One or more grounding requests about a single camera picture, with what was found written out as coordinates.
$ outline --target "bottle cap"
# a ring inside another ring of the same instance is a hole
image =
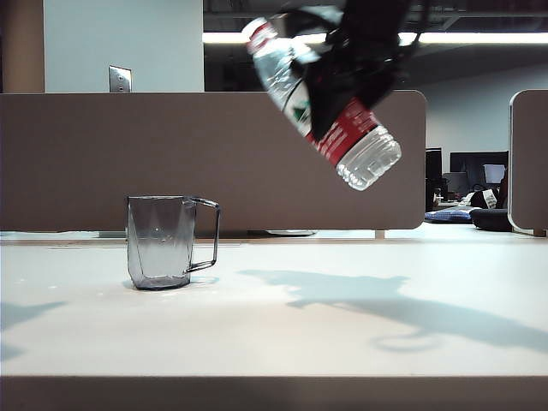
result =
[[[266,42],[277,36],[276,30],[271,23],[264,17],[258,17],[248,23],[241,33],[249,39],[247,50],[253,54],[260,49]]]

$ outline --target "mug handle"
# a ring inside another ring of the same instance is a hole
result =
[[[215,239],[213,243],[213,259],[211,261],[200,261],[199,263],[190,263],[190,268],[187,272],[202,270],[207,267],[211,267],[217,262],[217,247],[219,244],[219,218],[221,217],[221,206],[215,201],[201,199],[199,197],[190,197],[195,203],[199,203],[203,206],[208,206],[215,209]]]

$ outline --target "bottle label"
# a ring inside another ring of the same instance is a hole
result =
[[[310,100],[304,81],[297,84],[297,87],[289,95],[288,101],[283,108],[283,114],[293,123],[301,135],[311,133]]]
[[[283,109],[285,116],[301,135],[331,164],[336,166],[362,137],[379,125],[377,118],[359,99],[352,97],[320,141],[312,135],[308,90],[300,83],[289,96]]]

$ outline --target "red bottle label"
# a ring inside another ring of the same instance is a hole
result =
[[[368,110],[360,100],[352,97],[322,140],[316,141],[312,132],[308,133],[306,138],[316,147],[316,150],[336,166],[354,144],[377,126],[378,120],[372,111]]]

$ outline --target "ceiling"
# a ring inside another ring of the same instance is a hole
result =
[[[345,1],[293,1],[292,6]],[[253,18],[274,15],[284,0],[204,0],[205,32],[240,32]],[[413,2],[402,31],[420,18]],[[431,0],[428,32],[548,32],[548,0]],[[251,57],[243,45],[205,45],[205,87],[212,91],[258,90]],[[408,64],[408,86],[548,63],[548,45],[421,45]]]

